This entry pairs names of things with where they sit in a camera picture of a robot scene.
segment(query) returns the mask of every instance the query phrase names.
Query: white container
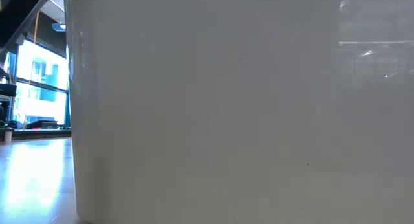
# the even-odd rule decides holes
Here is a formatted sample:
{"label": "white container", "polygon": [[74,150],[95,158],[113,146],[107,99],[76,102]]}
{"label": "white container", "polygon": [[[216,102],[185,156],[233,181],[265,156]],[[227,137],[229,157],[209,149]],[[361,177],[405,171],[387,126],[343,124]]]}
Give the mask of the white container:
{"label": "white container", "polygon": [[409,38],[363,18],[398,1],[66,1],[82,219],[413,222],[409,67],[370,58]]}

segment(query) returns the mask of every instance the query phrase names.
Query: window glass panel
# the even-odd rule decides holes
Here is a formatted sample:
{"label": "window glass panel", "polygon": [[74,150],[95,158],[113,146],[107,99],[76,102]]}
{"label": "window glass panel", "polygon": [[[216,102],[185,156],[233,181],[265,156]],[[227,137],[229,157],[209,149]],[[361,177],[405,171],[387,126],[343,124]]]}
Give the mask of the window glass panel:
{"label": "window glass panel", "polygon": [[66,94],[33,85],[17,83],[13,120],[23,125],[37,120],[56,120],[65,123]]}
{"label": "window glass panel", "polygon": [[19,47],[17,77],[67,89],[67,60],[53,52],[25,41]]}

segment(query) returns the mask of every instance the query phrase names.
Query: wooden floor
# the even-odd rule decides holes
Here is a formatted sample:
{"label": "wooden floor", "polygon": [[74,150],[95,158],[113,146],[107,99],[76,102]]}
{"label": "wooden floor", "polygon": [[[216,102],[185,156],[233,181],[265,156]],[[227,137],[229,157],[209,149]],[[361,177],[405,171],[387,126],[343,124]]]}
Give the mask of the wooden floor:
{"label": "wooden floor", "polygon": [[0,146],[0,223],[81,223],[71,139]]}

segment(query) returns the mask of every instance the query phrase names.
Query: glass window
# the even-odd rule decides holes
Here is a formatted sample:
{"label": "glass window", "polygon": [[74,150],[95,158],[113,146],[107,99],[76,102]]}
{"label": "glass window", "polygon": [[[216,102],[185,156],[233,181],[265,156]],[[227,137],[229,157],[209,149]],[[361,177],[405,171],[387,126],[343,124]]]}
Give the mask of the glass window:
{"label": "glass window", "polygon": [[67,89],[67,60],[29,41],[19,47],[17,68],[18,78]]}
{"label": "glass window", "polygon": [[16,93],[13,120],[20,122],[20,125],[24,123],[24,119],[26,124],[37,120],[56,120],[58,124],[65,123],[65,93],[19,82]]}

